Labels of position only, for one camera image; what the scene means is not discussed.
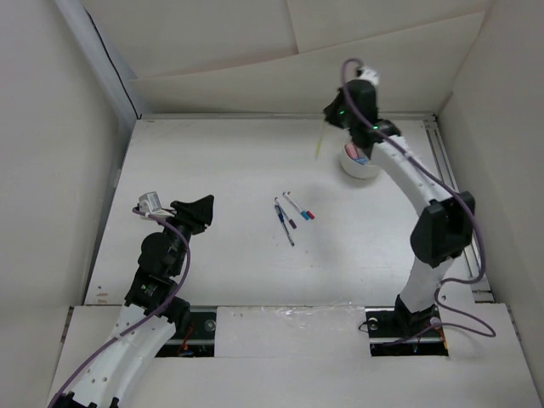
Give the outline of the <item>yellow pen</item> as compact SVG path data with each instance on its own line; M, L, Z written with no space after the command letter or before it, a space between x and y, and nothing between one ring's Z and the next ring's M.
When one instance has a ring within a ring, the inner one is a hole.
M326 129L325 129L325 127L322 127L321 130L320 130L320 136L319 136L318 142L317 142L316 147L315 147L315 152L314 152L314 158L315 158L316 161L319 160L321 148L322 148L322 145L323 145L323 140L325 138L325 134L326 134Z

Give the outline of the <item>blue ballpoint pen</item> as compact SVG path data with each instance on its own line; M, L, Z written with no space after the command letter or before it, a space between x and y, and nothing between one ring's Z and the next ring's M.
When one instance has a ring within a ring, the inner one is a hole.
M290 234L290 232L289 232L289 230L288 230L288 228L286 226L286 220L285 220L284 215L283 215L283 213L282 213L282 211L280 209L280 206L275 204L274 208L275 208L275 212L277 214L277 217L280 220L281 227L283 228L283 230L284 230L284 232L286 234L286 238L288 239L289 244L291 245L291 247L294 247L295 242L292 239L292 236L291 236L291 234Z

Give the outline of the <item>purple marker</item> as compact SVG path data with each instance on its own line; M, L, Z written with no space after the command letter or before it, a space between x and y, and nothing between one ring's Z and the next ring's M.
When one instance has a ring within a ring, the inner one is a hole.
M280 204L280 201L279 201L278 197L275 197L275 204L279 207L280 212L281 212L283 218L286 220L286 222L290 224L290 226L292 227L293 230L295 230L297 228L296 223L289 217L286 210Z

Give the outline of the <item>blue capped white marker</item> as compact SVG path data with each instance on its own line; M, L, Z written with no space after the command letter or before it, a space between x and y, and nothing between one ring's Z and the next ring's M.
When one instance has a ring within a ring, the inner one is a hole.
M310 220L309 215L289 196L287 192L282 193L286 201L305 219Z

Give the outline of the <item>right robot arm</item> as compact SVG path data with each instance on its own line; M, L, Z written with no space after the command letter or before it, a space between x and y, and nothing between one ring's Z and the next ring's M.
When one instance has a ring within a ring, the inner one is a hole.
M434 310L434 294L455 258L473 239L475 199L434 177L414 156L400 130L377 112L377 90L355 79L324 109L325 120L346 129L352 142L401 189L418 220L410 235L414 264L397 296L393 324L405 335L423 328Z

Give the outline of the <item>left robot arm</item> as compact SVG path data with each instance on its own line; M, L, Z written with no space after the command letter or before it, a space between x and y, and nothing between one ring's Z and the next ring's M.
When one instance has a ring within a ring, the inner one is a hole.
M54 394L51 407L123 407L146 368L172 337L189 329L190 304L178 293L189 273L190 239L213 221L213 195L162 208L143 195L133 213L162 227L141 243L138 268L116 324Z

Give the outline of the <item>white round divided container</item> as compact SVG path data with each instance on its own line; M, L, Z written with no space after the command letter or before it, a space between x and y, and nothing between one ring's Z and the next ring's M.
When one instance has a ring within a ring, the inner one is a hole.
M370 159L366 156L361 148L357 146L355 147L357 148L359 157L366 157L368 159L368 162L365 165L360 165L359 163L355 162L349 156L347 156L343 146L342 152L340 154L340 163L343 170L346 174L355 179L374 179L380 173L380 167L372 164Z

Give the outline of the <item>red capped white marker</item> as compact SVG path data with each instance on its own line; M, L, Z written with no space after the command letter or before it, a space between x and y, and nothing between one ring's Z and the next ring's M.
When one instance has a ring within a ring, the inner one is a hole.
M303 206L298 199L296 199L294 197L294 195L292 194L291 191L288 191L287 192L287 196L291 199L291 201L297 205L306 215L307 215L307 218L308 219L311 219L311 220L314 220L315 219L315 215L309 210L307 209L305 206Z

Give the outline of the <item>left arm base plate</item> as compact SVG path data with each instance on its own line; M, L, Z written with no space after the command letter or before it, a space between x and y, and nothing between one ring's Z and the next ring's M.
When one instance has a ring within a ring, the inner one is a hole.
M190 323L157 352L157 358L209 358L214 356L216 309L192 309Z

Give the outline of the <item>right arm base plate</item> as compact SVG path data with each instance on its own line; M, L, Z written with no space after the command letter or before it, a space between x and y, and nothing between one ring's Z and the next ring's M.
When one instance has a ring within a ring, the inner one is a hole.
M368 335L372 357L448 356L439 312L433 310L410 326L402 326L392 308L368 308L358 330Z

